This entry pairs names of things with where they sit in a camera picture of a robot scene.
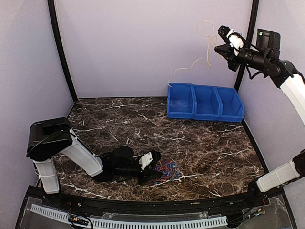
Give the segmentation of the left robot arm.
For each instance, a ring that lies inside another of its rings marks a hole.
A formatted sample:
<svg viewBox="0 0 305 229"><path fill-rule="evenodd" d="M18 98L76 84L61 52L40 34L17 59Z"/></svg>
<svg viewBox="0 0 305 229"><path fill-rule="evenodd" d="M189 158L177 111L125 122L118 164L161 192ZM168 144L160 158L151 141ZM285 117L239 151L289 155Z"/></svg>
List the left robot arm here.
<svg viewBox="0 0 305 229"><path fill-rule="evenodd" d="M130 147L121 146L98 156L77 137L67 118L38 121L30 126L26 156L33 161L49 201L57 208L67 204L53 161L57 154L68 157L97 182L110 182L116 176L136 177L142 185L163 175L155 169L161 160L158 151L135 157Z"/></svg>

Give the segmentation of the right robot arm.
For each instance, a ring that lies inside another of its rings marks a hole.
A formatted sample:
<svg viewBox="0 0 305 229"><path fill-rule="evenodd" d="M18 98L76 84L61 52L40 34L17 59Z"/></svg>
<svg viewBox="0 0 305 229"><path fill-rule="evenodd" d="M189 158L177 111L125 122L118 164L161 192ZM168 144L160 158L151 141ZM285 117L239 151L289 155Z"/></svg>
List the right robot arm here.
<svg viewBox="0 0 305 229"><path fill-rule="evenodd" d="M257 30L256 44L247 48L246 40L235 30L220 26L219 36L225 42L215 47L215 51L227 60L228 68L238 67L257 70L250 79L259 74L270 77L272 82L289 99L299 117L305 119L305 78L288 60L280 60L280 34L263 29ZM250 182L243 203L253 207L263 200L267 192L285 186L305 176L305 152L301 151L290 161Z"/></svg>

